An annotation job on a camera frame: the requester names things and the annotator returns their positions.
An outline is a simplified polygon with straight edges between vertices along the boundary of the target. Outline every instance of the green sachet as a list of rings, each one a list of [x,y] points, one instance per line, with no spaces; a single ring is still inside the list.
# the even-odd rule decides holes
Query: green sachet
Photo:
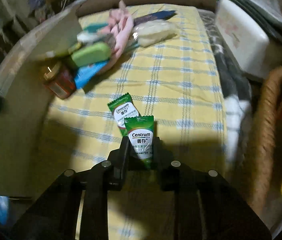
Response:
[[[139,112],[132,103],[132,98],[129,93],[120,96],[118,99],[108,103],[108,107],[112,112],[117,126],[123,136],[127,135],[124,125],[125,117],[138,116]]]
[[[135,151],[133,157],[141,160],[145,168],[150,169],[153,158],[154,117],[147,115],[124,118],[124,124]]]

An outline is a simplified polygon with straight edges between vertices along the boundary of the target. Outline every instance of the green container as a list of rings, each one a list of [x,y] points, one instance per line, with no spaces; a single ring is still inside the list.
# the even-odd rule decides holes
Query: green container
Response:
[[[154,117],[147,115],[124,118],[124,124],[134,148],[132,157],[140,160],[146,169],[150,169],[153,159]]]
[[[111,48],[104,42],[98,42],[75,51],[71,58],[76,66],[87,66],[111,57]]]

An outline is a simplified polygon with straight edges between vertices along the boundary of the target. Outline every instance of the blue packet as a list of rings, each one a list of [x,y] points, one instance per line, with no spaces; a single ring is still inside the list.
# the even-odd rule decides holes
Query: blue packet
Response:
[[[84,87],[90,81],[90,79],[94,77],[95,74],[98,73],[107,63],[108,60],[105,60],[85,67],[80,67],[76,76],[74,77],[76,88],[80,89]]]
[[[168,20],[171,17],[176,15],[176,11],[159,11],[156,13],[147,14],[141,17],[134,19],[134,26],[137,26],[141,23],[154,21],[154,20]]]

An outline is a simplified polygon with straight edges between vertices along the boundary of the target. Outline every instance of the bed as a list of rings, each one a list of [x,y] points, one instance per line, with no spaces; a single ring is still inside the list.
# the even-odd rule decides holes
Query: bed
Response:
[[[31,182],[37,196],[62,171],[87,170],[119,147],[122,136],[107,103],[127,92],[140,114],[154,116],[155,133],[175,159],[200,171],[215,169],[224,176],[228,171],[225,102],[199,11],[169,4],[129,10],[133,17],[176,10],[170,21],[180,35],[138,48],[68,100],[52,101],[32,163],[40,170]],[[84,27],[107,17],[102,12],[79,21]],[[124,190],[108,196],[110,239],[172,238],[173,202],[171,193],[160,192],[152,172],[129,172]]]

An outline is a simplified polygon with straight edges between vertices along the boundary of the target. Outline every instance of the plastic bag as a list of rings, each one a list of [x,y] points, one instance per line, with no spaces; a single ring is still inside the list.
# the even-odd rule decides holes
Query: plastic bag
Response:
[[[142,23],[132,30],[132,35],[142,47],[148,47],[165,38],[177,34],[175,24],[165,20],[154,20]]]

